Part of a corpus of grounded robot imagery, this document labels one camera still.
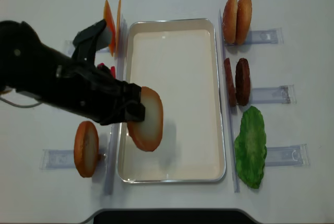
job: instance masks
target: baking sheet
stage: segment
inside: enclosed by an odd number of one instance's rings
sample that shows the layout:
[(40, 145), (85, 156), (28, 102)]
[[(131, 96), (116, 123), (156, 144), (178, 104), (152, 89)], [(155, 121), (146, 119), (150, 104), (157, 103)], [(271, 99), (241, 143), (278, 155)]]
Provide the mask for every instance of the baking sheet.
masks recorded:
[(217, 51), (207, 19), (131, 26), (126, 80), (154, 89), (164, 128), (154, 152), (139, 150), (122, 123), (117, 169), (125, 182), (216, 181), (225, 173)]

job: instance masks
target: brown patty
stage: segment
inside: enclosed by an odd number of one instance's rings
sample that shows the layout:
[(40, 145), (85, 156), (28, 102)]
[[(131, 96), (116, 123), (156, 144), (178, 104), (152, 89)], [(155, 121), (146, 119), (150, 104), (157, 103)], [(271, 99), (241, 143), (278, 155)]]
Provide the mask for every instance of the brown patty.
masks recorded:
[(241, 58), (235, 70), (236, 100), (239, 105), (248, 104), (251, 92), (250, 81), (248, 61), (245, 58)]
[(252, 0), (239, 0), (236, 20), (235, 43), (241, 45), (245, 42), (252, 20)]
[(231, 71), (231, 63), (230, 63), (229, 58), (224, 60), (224, 68), (225, 68), (225, 75), (226, 75), (226, 83), (228, 86), (229, 103), (230, 103), (230, 106), (235, 107), (236, 106), (236, 96), (235, 96), (233, 76), (232, 76), (232, 71)]
[(228, 0), (223, 14), (223, 34), (227, 43), (233, 44), (236, 34), (236, 14), (238, 11), (238, 0)]

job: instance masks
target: top bun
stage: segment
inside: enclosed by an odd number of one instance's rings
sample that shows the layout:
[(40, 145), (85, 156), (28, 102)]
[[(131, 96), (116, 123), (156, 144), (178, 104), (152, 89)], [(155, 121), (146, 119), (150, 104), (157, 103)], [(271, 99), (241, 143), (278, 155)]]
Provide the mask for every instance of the top bun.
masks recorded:
[(228, 0), (223, 14), (223, 34), (229, 44), (235, 42), (238, 0)]
[(239, 0), (236, 20), (235, 43), (241, 45), (245, 42), (251, 25), (252, 0)]

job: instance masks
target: tray rim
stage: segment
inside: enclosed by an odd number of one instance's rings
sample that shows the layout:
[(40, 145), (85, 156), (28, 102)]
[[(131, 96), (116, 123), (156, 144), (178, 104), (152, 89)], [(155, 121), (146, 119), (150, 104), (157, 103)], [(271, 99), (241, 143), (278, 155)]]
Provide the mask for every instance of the tray rim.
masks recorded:
[[(118, 165), (119, 165), (119, 157), (120, 157), (120, 144), (121, 144), (121, 134), (122, 134), (122, 126), (126, 123), (121, 123), (120, 128), (117, 133), (117, 156), (116, 156), (116, 173), (118, 177), (127, 184), (160, 184), (160, 183), (210, 183), (210, 182), (217, 182), (220, 181), (226, 174), (226, 152), (225, 152), (225, 139), (224, 139), (224, 129), (223, 129), (223, 117), (222, 117), (222, 102), (221, 102), (221, 87), (220, 87), (220, 76), (219, 76), (219, 68), (218, 68), (218, 53), (217, 53), (217, 38), (216, 38), (216, 29), (214, 24), (207, 18), (194, 18), (194, 19), (176, 19), (176, 20), (153, 20), (153, 21), (138, 21), (133, 23), (128, 29), (127, 35), (127, 48), (129, 42), (129, 35), (131, 32), (132, 27), (137, 24), (144, 24), (144, 23), (166, 23), (166, 22), (182, 22), (182, 21), (190, 21), (190, 20), (206, 20), (209, 22), (213, 27), (213, 39), (214, 39), (214, 55), (216, 58), (216, 72), (217, 72), (217, 86), (218, 86), (218, 99), (219, 99), (219, 119), (220, 119), (220, 132), (222, 136), (222, 148), (223, 148), (223, 155), (224, 155), (224, 168), (222, 173), (214, 179), (178, 179), (178, 180), (129, 180), (124, 179), (119, 172)], [(126, 49), (126, 58), (128, 59), (128, 51)]]

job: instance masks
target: cable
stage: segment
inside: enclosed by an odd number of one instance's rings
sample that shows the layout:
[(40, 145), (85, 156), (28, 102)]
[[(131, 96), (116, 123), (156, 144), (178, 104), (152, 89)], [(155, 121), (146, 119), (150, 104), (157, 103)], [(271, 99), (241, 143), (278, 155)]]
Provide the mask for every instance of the cable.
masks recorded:
[(32, 104), (32, 105), (18, 105), (18, 104), (12, 103), (9, 100), (6, 100), (6, 99), (2, 98), (1, 96), (0, 96), (0, 101), (3, 101), (3, 102), (5, 102), (9, 105), (12, 105), (12, 106), (16, 107), (16, 108), (34, 108), (34, 107), (37, 107), (38, 105), (42, 104), (42, 102), (38, 102), (38, 103)]

